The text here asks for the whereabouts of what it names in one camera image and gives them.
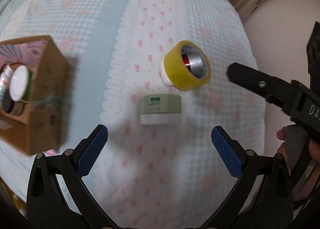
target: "brown cardboard box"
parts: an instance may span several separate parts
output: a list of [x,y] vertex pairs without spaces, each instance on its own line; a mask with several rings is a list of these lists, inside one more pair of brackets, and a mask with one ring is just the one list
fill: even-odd
[[27,154],[36,154],[60,145],[60,108],[69,63],[50,36],[29,36],[0,42],[21,44],[47,41],[38,68],[33,71],[29,104],[21,116],[0,111],[0,139]]

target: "hand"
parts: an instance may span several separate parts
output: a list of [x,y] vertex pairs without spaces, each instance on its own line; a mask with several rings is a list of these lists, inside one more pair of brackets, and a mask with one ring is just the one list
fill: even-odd
[[[280,140],[285,140],[284,128],[285,127],[278,130],[278,132],[277,132],[276,136]],[[310,139],[309,152],[310,152],[310,156],[312,158],[314,158],[315,160],[320,162],[320,143],[317,143],[313,139]],[[284,156],[285,160],[287,160],[287,151],[286,151],[284,142],[278,148],[277,153],[281,153]],[[295,196],[293,196],[293,199],[295,201],[298,201],[298,200],[302,200],[302,199],[307,198],[309,196],[309,194],[311,193],[319,175],[320,175],[320,164],[317,163],[315,168],[313,169],[312,173],[310,174],[308,180],[303,185],[301,190]]]

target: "pillow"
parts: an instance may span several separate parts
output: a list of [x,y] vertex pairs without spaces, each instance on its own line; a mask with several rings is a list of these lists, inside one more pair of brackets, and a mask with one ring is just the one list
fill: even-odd
[[[205,222],[236,181],[212,145],[216,125],[245,149],[263,152],[264,100],[226,76],[233,62],[257,69],[227,0],[11,0],[0,15],[0,40],[37,34],[50,34],[72,66],[58,153],[97,124],[108,127],[108,142],[83,181],[119,226]],[[181,40],[197,44],[211,65],[210,82],[190,92],[159,77],[160,61]],[[180,125],[140,124],[139,101],[155,93],[181,95]],[[34,157],[4,142],[0,155],[1,177],[25,200]]]

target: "white jar lid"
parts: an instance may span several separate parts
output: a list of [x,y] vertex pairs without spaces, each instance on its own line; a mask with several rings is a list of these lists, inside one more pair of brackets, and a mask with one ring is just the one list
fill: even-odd
[[24,96],[29,82],[29,71],[26,66],[19,66],[12,74],[9,91],[14,101],[20,101]]
[[181,113],[141,114],[143,125],[168,125],[181,123]]

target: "tape roll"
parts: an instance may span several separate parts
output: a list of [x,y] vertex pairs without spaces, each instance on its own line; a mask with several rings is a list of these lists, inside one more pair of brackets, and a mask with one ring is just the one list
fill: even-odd
[[209,61],[194,43],[181,41],[170,50],[160,64],[161,79],[166,86],[183,91],[201,87],[210,80]]

